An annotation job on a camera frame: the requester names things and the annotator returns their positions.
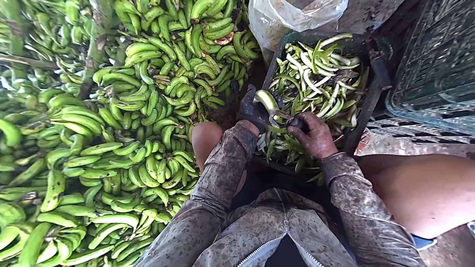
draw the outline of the leg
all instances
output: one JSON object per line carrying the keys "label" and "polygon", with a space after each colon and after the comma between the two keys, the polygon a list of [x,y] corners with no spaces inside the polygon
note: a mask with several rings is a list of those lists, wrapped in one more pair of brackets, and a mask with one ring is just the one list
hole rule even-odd
{"label": "leg", "polygon": [[[203,122],[197,124],[193,128],[193,151],[195,152],[196,162],[198,163],[201,172],[203,172],[206,159],[209,157],[209,154],[211,154],[214,147],[219,143],[219,141],[221,141],[222,137],[223,130],[213,122]],[[246,173],[246,171],[243,172],[234,195],[239,193],[244,186],[244,183],[246,182]]]}
{"label": "leg", "polygon": [[367,155],[365,177],[396,221],[422,238],[434,238],[475,219],[475,162],[428,154]]}

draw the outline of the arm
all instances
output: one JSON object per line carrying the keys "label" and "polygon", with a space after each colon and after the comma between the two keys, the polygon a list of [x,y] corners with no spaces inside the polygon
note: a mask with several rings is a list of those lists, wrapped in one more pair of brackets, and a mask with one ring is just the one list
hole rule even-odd
{"label": "arm", "polygon": [[425,266],[411,235],[394,222],[374,193],[354,159],[338,153],[328,126],[312,113],[300,115],[310,132],[288,130],[317,159],[332,196],[340,210],[349,243],[361,266]]}
{"label": "arm", "polygon": [[[254,88],[243,98],[240,114],[243,109],[252,114],[249,105],[252,106],[255,93]],[[183,204],[134,266],[192,266],[213,243],[226,218],[246,162],[255,150],[259,134],[255,124],[255,121],[241,120],[224,132],[221,142],[205,161],[190,200]]]}

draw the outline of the bare knee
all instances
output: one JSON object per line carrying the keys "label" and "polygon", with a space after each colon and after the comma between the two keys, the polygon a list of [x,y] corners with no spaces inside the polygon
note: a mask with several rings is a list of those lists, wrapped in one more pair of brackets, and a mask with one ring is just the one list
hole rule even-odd
{"label": "bare knee", "polygon": [[203,171],[206,159],[222,136],[223,130],[221,127],[212,122],[203,122],[193,128],[191,144],[201,171]]}
{"label": "bare knee", "polygon": [[223,130],[213,122],[203,122],[195,125],[192,133],[193,145],[206,142],[218,143],[223,136]]}

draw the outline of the dirty hand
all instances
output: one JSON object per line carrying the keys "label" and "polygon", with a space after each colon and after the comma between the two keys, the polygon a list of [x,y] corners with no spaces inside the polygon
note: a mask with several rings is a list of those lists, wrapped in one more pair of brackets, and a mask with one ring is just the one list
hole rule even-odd
{"label": "dirty hand", "polygon": [[267,126],[270,125],[269,113],[260,102],[254,103],[254,96],[256,95],[256,87],[249,85],[247,93],[241,100],[241,107],[239,108],[238,120],[248,120],[252,122],[258,129],[260,134],[267,132]]}
{"label": "dirty hand", "polygon": [[295,126],[288,126],[287,131],[297,138],[311,156],[323,159],[338,153],[326,123],[311,112],[301,113],[297,117],[307,123],[310,131],[304,133]]}

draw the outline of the black glove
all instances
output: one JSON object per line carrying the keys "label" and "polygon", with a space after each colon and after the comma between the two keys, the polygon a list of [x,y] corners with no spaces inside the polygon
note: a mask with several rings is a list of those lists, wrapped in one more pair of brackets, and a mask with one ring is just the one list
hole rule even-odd
{"label": "black glove", "polygon": [[269,113],[264,105],[260,102],[254,103],[254,96],[256,95],[256,87],[249,85],[247,93],[241,100],[241,107],[239,108],[238,120],[248,120],[252,122],[258,129],[260,134],[267,132],[267,126],[270,125]]}

